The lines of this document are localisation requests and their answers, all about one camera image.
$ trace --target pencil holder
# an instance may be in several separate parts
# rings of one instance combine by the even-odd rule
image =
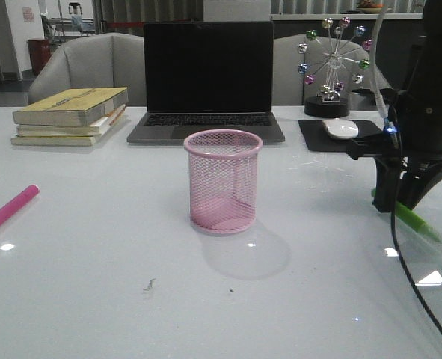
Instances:
[[[191,220],[210,233],[236,233],[255,219],[257,154],[249,132],[213,129],[184,140],[189,157]]]

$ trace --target green pen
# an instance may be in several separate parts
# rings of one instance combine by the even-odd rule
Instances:
[[[372,190],[372,196],[375,195],[375,189]],[[395,203],[395,215],[402,222],[407,224],[412,230],[424,236],[430,238],[437,243],[441,243],[441,235],[432,226],[423,220],[414,211],[404,206],[400,202]]]

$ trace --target red trash bin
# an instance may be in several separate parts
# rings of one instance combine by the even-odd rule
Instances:
[[[47,39],[30,39],[28,40],[28,50],[33,74],[37,75],[51,57],[49,41]]]

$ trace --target computer mouse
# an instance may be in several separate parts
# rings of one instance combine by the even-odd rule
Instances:
[[[331,118],[322,121],[325,131],[332,138],[346,140],[358,136],[358,127],[354,121],[343,120],[341,118]]]

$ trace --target laptop trackpad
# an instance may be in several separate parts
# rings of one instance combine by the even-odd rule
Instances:
[[[199,132],[199,131],[206,131],[208,129],[241,129],[241,126],[176,126],[174,127],[172,133],[171,133],[171,139],[184,139],[188,137],[189,135],[192,135],[193,133]]]

